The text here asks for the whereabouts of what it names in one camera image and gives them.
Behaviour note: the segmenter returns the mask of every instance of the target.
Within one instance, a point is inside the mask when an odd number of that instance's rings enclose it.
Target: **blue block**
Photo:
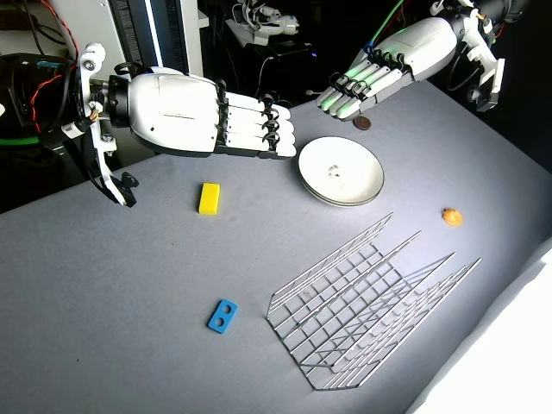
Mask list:
[[[234,319],[235,313],[238,311],[238,305],[230,302],[227,299],[220,301],[216,307],[215,313],[210,317],[207,326],[219,334],[223,334],[228,329],[230,322]]]

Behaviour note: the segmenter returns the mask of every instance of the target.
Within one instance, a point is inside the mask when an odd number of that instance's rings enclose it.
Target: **green cable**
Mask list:
[[[5,140],[0,138],[0,146],[5,146],[5,147],[16,147],[19,145],[35,145],[40,143],[41,142],[38,140],[38,136],[30,136],[29,138],[19,138],[16,140]]]
[[[389,13],[389,16],[384,20],[383,23],[381,23],[381,26],[379,26],[379,29],[378,31],[376,32],[376,34],[373,36],[373,38],[370,40],[372,43],[374,43],[376,41],[376,39],[378,38],[378,36],[380,35],[381,31],[384,29],[384,27],[386,26],[386,24],[391,20],[391,18],[393,17],[393,15],[395,14],[395,12],[397,11],[397,9],[400,7],[400,5],[403,3],[404,0],[398,0],[397,4],[395,4],[395,7],[393,7],[393,9],[391,10],[391,13]]]

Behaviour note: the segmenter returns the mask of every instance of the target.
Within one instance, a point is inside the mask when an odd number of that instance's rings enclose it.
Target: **screw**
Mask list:
[[[93,71],[94,68],[96,67],[96,65],[94,64],[94,62],[92,62],[91,60],[87,60],[85,62],[85,68],[89,71]]]

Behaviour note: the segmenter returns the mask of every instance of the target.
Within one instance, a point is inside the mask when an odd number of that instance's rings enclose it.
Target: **metal wire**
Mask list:
[[[373,241],[391,214],[278,289],[267,320],[316,390],[364,384],[480,259],[428,286],[454,253],[406,276]]]

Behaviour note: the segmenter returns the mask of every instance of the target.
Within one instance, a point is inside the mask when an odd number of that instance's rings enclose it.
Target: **brown round object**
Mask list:
[[[365,116],[357,116],[353,120],[353,124],[355,125],[356,128],[362,131],[366,131],[367,129],[370,129],[370,127],[372,126],[372,123],[370,122],[370,120]]]
[[[446,224],[453,227],[458,227],[464,222],[462,213],[455,209],[444,209],[442,211],[442,219]]]

